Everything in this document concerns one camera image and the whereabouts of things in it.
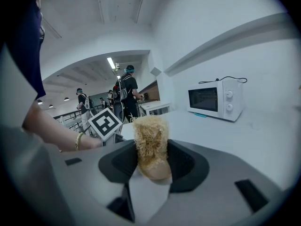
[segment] fluorescent light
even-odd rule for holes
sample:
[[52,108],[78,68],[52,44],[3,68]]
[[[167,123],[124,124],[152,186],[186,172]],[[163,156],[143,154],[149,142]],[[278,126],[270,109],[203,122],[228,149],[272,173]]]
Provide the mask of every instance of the fluorescent light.
[[109,61],[109,64],[111,65],[112,69],[115,70],[116,68],[115,68],[115,65],[114,65],[114,62],[113,62],[112,58],[107,58],[107,60]]

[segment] backpack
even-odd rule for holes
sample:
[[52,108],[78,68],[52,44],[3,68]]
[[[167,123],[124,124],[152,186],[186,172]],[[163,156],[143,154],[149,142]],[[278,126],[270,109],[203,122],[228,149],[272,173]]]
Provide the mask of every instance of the backpack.
[[90,96],[85,96],[84,94],[81,94],[86,100],[85,100],[85,108],[87,110],[92,110],[94,109],[94,102],[93,100],[91,100],[91,97]]
[[125,80],[127,80],[128,78],[131,78],[130,75],[128,75],[127,77],[125,77],[124,79],[120,79],[117,80],[114,88],[113,88],[113,98],[114,101],[116,102],[120,102],[120,101],[124,101],[127,98],[128,93],[127,89],[126,89],[126,84],[124,83]]

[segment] microwave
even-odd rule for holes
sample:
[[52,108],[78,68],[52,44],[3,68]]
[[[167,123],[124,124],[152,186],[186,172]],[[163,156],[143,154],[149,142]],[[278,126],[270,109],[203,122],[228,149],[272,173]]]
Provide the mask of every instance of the microwave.
[[236,121],[244,107],[243,83],[222,80],[198,84],[188,89],[188,111]]

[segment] gold bracelet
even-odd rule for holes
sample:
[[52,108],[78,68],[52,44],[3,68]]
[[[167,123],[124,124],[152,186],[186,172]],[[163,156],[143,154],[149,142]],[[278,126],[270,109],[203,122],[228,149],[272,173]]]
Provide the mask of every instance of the gold bracelet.
[[75,151],[79,150],[79,142],[80,142],[80,138],[82,137],[82,135],[84,135],[84,132],[79,133],[79,135],[76,138],[76,141],[75,141]]

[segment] natural sponge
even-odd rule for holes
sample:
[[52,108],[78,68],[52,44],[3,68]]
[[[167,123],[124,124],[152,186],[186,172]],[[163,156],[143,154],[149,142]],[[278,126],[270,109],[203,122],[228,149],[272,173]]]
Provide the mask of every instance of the natural sponge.
[[156,115],[144,116],[133,120],[133,128],[140,171],[150,179],[169,177],[167,122]]

